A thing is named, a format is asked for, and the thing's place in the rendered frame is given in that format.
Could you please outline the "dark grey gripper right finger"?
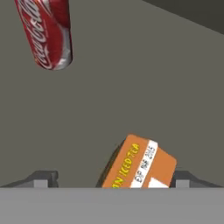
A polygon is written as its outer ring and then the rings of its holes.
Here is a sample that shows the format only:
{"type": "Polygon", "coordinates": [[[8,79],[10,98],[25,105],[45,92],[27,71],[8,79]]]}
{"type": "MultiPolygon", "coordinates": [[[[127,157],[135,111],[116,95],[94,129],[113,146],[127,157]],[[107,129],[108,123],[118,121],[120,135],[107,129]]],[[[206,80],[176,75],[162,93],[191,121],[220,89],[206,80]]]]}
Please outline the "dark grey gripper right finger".
{"type": "Polygon", "coordinates": [[[221,188],[221,186],[199,179],[189,171],[175,171],[170,188],[221,188]]]}

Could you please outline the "orange boxed drink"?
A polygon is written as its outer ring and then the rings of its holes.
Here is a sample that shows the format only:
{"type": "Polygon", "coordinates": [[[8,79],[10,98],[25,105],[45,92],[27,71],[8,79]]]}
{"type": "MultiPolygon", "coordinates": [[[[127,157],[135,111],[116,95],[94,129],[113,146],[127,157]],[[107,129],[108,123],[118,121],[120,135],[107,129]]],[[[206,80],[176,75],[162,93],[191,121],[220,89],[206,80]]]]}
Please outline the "orange boxed drink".
{"type": "Polygon", "coordinates": [[[158,143],[129,134],[111,155],[96,186],[102,188],[169,188],[177,159],[158,143]]]}

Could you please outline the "red soda can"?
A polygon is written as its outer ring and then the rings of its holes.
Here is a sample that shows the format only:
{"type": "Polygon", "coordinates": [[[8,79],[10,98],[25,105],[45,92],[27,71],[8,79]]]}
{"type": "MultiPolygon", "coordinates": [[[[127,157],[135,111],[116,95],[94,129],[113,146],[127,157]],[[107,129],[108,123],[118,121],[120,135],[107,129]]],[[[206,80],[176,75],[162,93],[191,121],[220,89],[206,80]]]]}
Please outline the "red soda can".
{"type": "Polygon", "coordinates": [[[14,0],[35,62],[61,70],[73,60],[68,0],[14,0]]]}

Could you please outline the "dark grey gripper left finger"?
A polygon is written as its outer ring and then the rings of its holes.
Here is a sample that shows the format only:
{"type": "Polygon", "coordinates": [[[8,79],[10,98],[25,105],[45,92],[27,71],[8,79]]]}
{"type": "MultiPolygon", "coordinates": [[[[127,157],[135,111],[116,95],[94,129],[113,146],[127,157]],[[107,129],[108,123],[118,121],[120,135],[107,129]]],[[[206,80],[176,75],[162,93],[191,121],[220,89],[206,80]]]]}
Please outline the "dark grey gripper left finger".
{"type": "Polygon", "coordinates": [[[58,178],[57,171],[35,171],[27,178],[3,185],[3,188],[57,188],[58,178]]]}

